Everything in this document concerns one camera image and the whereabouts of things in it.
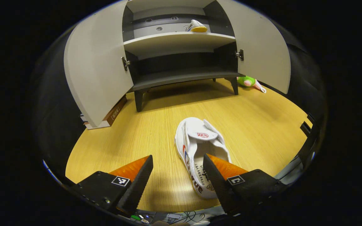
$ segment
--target shoe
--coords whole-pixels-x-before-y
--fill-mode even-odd
[[[207,27],[205,25],[201,24],[197,20],[191,20],[191,23],[187,26],[184,26],[185,31],[193,31],[193,32],[206,32]]]
[[[217,198],[210,178],[203,169],[204,154],[230,160],[224,138],[207,120],[186,118],[178,125],[174,143],[187,168],[196,193],[204,199]]]

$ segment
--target green plush toy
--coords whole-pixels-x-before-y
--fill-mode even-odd
[[[251,78],[249,76],[237,77],[237,82],[240,83],[241,86],[255,87],[255,88],[259,89],[260,91],[266,93],[266,89],[260,85],[258,80]]]

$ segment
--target wooden floor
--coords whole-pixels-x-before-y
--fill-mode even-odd
[[[101,170],[111,172],[153,155],[154,168],[138,209],[182,212],[219,205],[200,199],[174,145],[179,122],[187,117],[208,120],[222,133],[232,162],[246,170],[261,169],[275,176],[306,140],[300,125],[306,114],[267,89],[239,87],[233,94],[224,79],[177,83],[152,88],[136,112],[133,93],[112,127],[83,132],[66,166],[75,183]]]

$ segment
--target white cabinet door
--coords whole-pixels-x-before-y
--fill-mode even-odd
[[[290,55],[279,30],[265,16],[234,0],[217,0],[233,26],[238,73],[263,81],[287,93],[290,84]]]
[[[79,109],[98,126],[134,85],[125,71],[122,15],[128,0],[111,4],[82,20],[65,46],[66,80]]]

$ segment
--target door hinge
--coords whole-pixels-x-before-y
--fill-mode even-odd
[[[235,57],[239,57],[241,61],[244,60],[244,50],[240,50],[240,52],[237,53],[237,51],[235,52]]]
[[[128,60],[125,60],[125,57],[121,57],[122,60],[122,64],[124,65],[124,70],[127,71],[128,70],[128,65],[131,64],[131,62]]]

